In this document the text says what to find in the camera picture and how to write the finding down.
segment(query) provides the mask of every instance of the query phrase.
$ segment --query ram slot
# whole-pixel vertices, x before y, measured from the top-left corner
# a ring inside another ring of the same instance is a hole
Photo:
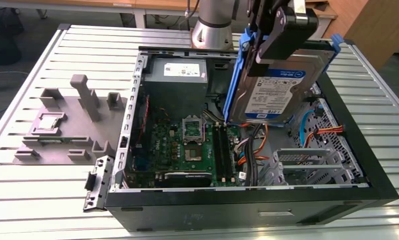
[[[220,142],[219,142],[219,127],[212,126],[212,147],[214,147],[214,160],[215,160],[215,174],[216,180],[225,177],[225,166],[223,166],[223,157],[220,151]]]
[[[223,170],[225,170],[225,177],[229,180],[233,177],[233,170],[231,170],[231,159],[230,159],[230,149],[229,149],[229,137],[226,128],[219,128],[219,152],[222,155],[222,163],[223,163]]]

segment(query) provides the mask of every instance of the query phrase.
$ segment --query green motherboard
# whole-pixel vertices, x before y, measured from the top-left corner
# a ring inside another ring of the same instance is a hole
[[[196,131],[198,126],[187,124],[186,133],[188,136],[200,134]],[[234,143],[238,141],[239,132],[237,126],[222,127],[227,135],[227,156],[231,156]],[[146,171],[143,173],[136,171],[136,181],[142,188],[152,188],[152,178],[155,172],[206,172],[212,175],[211,187],[233,187],[238,186],[235,178],[218,179],[215,168],[214,151],[214,136],[212,129],[215,127],[210,124],[202,126],[202,143],[188,142],[183,144],[182,139],[182,123],[158,123],[152,126],[150,137],[150,149],[147,151],[146,159],[136,159],[136,161],[146,161]],[[231,172],[234,172],[234,163],[230,160]]]

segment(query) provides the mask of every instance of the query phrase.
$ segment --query metal slotted table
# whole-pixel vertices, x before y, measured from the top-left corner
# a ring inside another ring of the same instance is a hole
[[[108,212],[81,212],[89,165],[9,164],[41,107],[43,88],[76,96],[69,78],[84,74],[99,97],[127,96],[140,45],[187,48],[188,32],[79,25],[56,31],[0,120],[0,239],[399,239],[399,200],[328,225],[127,232]],[[328,75],[399,192],[399,99],[353,45],[342,45]]]

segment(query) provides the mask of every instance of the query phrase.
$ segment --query hard drive label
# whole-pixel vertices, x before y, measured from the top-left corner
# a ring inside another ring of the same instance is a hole
[[[269,69],[266,76],[257,78],[251,96],[245,108],[249,118],[277,117],[291,99],[290,89],[303,79],[305,71]]]
[[[194,63],[166,63],[163,66],[163,76],[171,77],[198,77],[199,76],[199,64]]]

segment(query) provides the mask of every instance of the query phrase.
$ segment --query black trash bin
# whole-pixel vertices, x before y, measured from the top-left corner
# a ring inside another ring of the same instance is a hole
[[[16,8],[0,7],[0,34],[14,36],[24,31]]]
[[[0,65],[18,61],[20,51],[12,36],[22,32],[14,9],[0,8]]]

